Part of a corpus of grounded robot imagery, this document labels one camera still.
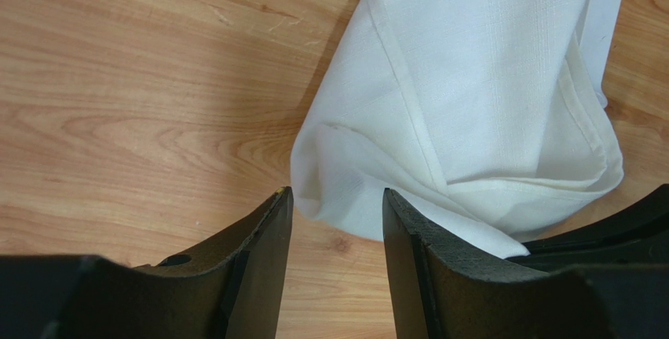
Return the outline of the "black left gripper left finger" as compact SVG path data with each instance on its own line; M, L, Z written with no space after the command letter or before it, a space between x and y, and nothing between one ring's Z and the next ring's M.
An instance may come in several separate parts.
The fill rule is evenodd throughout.
M90 254L1 258L4 338L273 338L293 194L156 265Z

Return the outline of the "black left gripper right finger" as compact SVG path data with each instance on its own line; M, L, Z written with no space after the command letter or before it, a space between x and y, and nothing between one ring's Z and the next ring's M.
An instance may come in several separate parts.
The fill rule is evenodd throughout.
M478 249L383 196L399 338L665 338L668 264L577 264L544 272Z

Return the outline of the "white cloth napkin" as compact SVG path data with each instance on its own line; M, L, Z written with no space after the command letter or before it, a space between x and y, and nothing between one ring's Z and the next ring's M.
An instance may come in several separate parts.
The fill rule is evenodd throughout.
M291 153L305 217L382 240L391 188L497 257L623 179L587 0L360 0Z

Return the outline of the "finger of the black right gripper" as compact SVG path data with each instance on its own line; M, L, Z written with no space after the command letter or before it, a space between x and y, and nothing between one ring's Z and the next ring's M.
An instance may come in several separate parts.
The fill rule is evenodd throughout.
M526 242L507 260L544 272L577 264L668 264L668 185L600 221Z

